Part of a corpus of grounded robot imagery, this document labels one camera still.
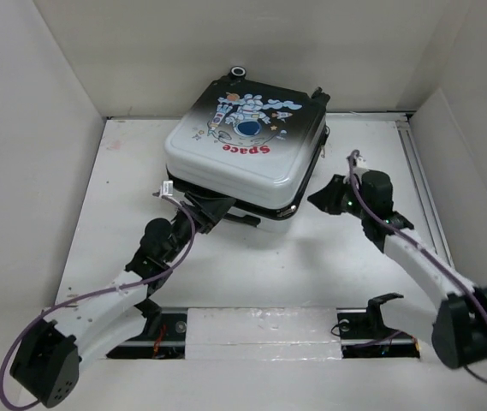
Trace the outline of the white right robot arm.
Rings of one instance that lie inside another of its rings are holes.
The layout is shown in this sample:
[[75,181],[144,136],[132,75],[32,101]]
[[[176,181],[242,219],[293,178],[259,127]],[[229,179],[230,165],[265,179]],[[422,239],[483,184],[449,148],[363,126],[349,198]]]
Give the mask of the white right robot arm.
[[487,287],[480,287],[443,262],[419,237],[414,225],[394,208],[390,177],[358,168],[308,196],[332,216],[351,215],[365,237],[393,260],[428,296],[428,310],[399,306],[397,292],[371,298],[365,327],[374,340],[401,331],[433,347],[450,369],[467,369],[487,360]]

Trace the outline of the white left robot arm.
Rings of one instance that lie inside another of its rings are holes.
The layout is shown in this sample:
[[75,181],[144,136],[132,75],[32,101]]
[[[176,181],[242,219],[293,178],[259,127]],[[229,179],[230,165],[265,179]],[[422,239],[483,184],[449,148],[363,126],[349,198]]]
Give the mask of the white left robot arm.
[[151,339],[162,309],[150,297],[188,256],[196,235],[209,233],[235,199],[187,192],[172,219],[154,218],[125,268],[105,289],[77,295],[46,309],[15,339],[0,373],[9,374],[36,402],[54,408],[71,393],[80,372],[118,344]]

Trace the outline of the black suitcase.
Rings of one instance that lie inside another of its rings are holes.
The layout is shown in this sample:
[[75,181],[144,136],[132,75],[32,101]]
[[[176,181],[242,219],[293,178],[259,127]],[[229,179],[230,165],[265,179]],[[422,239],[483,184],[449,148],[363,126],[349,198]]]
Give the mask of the black suitcase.
[[283,233],[294,221],[330,129],[330,96],[249,80],[234,66],[214,80],[168,135],[179,192],[230,197],[226,219]]

